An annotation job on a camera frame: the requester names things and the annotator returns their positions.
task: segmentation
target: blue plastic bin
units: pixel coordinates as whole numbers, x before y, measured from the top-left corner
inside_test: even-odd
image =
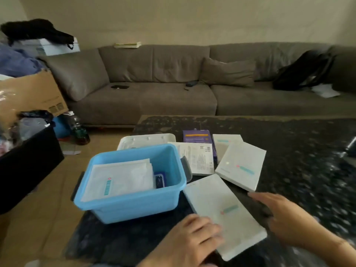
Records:
[[[166,187],[89,202],[80,201],[93,165],[147,158],[150,159],[154,172],[166,173]],[[90,160],[75,195],[74,204],[81,210],[91,210],[105,224],[115,223],[173,210],[178,205],[179,193],[186,184],[187,179],[178,151],[172,144],[100,153]]]

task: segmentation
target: black marble table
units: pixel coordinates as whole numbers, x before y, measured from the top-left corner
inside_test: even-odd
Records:
[[[267,150],[257,191],[284,195],[332,232],[350,243],[356,241],[356,169],[342,158],[356,136],[355,119],[143,116],[133,134],[173,133],[177,141],[182,141],[182,130],[195,128],[208,129],[211,134],[241,134],[245,142]],[[226,183],[265,225],[261,205],[251,201],[243,189]],[[189,213],[192,210],[183,193],[173,211],[110,225],[86,212],[65,255],[134,266]],[[323,266],[305,251],[280,245],[271,233],[229,262],[217,253],[207,262],[234,267]]]

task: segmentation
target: couch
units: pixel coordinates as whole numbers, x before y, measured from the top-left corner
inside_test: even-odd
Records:
[[[279,91],[271,81],[253,87],[206,85],[197,80],[204,58],[256,60],[256,69],[278,69],[309,49],[336,55],[327,82],[342,93],[321,98],[310,90]],[[241,43],[212,46],[113,46],[42,57],[85,125],[134,126],[141,115],[342,115],[356,113],[356,48],[319,43]],[[111,86],[128,85],[128,89]]]

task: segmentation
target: tiled floor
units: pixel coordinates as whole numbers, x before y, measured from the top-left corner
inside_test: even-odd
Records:
[[[91,142],[81,154],[66,156],[15,208],[0,215],[0,266],[24,267],[40,259],[41,267],[81,267],[87,263],[67,261],[62,252],[82,217],[70,196],[78,177],[91,157],[116,150],[131,129],[103,129],[90,132]]]

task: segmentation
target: black backpack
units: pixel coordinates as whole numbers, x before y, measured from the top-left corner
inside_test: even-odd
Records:
[[[10,46],[17,40],[45,38],[52,43],[64,44],[73,49],[74,37],[56,30],[46,19],[6,22],[0,25],[0,29],[7,36]]]
[[[273,88],[296,91],[303,87],[319,85],[325,80],[334,60],[335,56],[330,53],[309,50],[294,63],[278,71],[277,77],[273,80]]]

